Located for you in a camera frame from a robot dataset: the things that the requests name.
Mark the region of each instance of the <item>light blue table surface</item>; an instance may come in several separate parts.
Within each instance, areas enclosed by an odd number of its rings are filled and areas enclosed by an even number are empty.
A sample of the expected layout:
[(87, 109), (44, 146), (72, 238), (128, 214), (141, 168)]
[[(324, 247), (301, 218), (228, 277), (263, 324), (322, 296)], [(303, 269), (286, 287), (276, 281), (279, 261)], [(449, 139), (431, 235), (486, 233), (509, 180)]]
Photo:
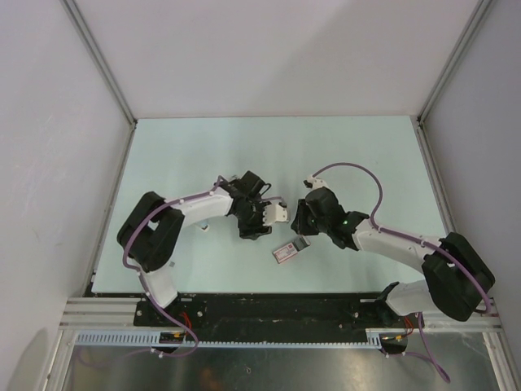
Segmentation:
[[(209, 189), (219, 174), (253, 171), (273, 184), (266, 196), (286, 198), (293, 217), (309, 174), (337, 161), (358, 163), (383, 184), (382, 224), (444, 235), (407, 116), (140, 120), (135, 132), (93, 292), (142, 292), (136, 274), (122, 266), (116, 234), (143, 193), (188, 196)], [(374, 207), (377, 188), (363, 172), (335, 168), (321, 178), (346, 211)], [(214, 218), (208, 232), (181, 232), (172, 278), (181, 292), (364, 292), (422, 278), (386, 257), (340, 250), (325, 235), (310, 237), (309, 248), (279, 265), (272, 252), (295, 237), (289, 224), (277, 224), (271, 235), (243, 240), (235, 217)]]

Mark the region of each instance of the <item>black mounting plate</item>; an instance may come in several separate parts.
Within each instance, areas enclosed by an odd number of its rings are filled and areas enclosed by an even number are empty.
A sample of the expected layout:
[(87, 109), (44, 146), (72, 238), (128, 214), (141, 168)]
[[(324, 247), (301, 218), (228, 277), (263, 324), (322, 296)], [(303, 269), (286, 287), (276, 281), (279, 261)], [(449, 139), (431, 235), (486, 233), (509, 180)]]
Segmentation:
[[(379, 293), (180, 293), (165, 308), (186, 312), (200, 340), (220, 342), (366, 342), (367, 328), (384, 328), (374, 299)], [(417, 319), (410, 318), (417, 326)], [(138, 303), (134, 326), (171, 327), (149, 301)], [(401, 321), (392, 325), (403, 328)]]

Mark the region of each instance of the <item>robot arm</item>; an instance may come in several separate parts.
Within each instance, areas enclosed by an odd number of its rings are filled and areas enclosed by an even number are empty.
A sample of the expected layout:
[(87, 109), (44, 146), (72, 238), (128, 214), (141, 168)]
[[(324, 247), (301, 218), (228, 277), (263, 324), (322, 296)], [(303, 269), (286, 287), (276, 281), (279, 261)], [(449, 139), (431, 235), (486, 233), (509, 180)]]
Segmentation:
[(453, 232), (445, 238), (414, 235), (419, 239), (415, 243), (406, 239), (411, 234), (375, 227), (367, 214), (344, 212), (323, 180), (310, 177), (304, 184), (312, 190), (299, 200), (291, 224), (297, 234), (325, 233), (340, 248), (384, 255), (425, 275), (425, 280), (393, 283), (382, 292), (379, 300), (384, 307), (383, 318), (390, 320), (413, 312), (440, 310), (453, 319), (466, 321), (481, 302), (472, 282), (443, 254), (425, 246), (425, 242), (457, 258), (485, 292), (494, 285), (493, 274), (462, 235)]
[[(248, 171), (240, 179), (220, 182), (215, 190), (204, 195), (180, 199), (175, 208), (165, 208), (151, 219), (152, 224), (157, 224), (155, 227), (148, 224), (138, 232), (129, 257), (159, 306), (164, 308), (177, 297), (169, 259), (182, 228), (211, 217), (233, 214), (238, 220), (239, 237), (256, 240), (271, 233), (275, 222), (289, 220), (286, 205), (261, 198), (265, 186), (264, 181)], [(163, 204), (164, 198), (155, 192), (146, 193), (121, 227), (118, 243), (125, 248), (143, 220)]]

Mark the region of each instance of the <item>white wall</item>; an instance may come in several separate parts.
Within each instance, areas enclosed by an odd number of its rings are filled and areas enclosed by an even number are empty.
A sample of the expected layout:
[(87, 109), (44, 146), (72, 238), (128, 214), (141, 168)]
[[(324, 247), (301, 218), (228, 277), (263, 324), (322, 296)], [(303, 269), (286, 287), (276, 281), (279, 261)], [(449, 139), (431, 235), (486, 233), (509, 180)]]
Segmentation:
[(477, 0), (78, 0), (134, 115), (419, 112)]
[(0, 25), (0, 389), (25, 391), (85, 278), (129, 126), (58, 0), (1, 2)]
[(460, 231), (490, 265), (521, 366), (521, 2), (492, 9), (427, 119)]

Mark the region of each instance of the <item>metal floor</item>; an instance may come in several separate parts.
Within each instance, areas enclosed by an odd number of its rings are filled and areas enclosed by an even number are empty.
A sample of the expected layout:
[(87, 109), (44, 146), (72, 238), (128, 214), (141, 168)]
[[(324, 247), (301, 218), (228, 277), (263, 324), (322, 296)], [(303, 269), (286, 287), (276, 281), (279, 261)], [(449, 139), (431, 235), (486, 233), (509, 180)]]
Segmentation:
[[(199, 349), (186, 358), (138, 354), (103, 369), (75, 359), (63, 390), (499, 390), (481, 334), (427, 337), (451, 384), (429, 363), (401, 356), (386, 359), (378, 350)], [(87, 347), (81, 354), (87, 362), (106, 362), (132, 349)], [(424, 352), (419, 335), (410, 337), (408, 351)]]

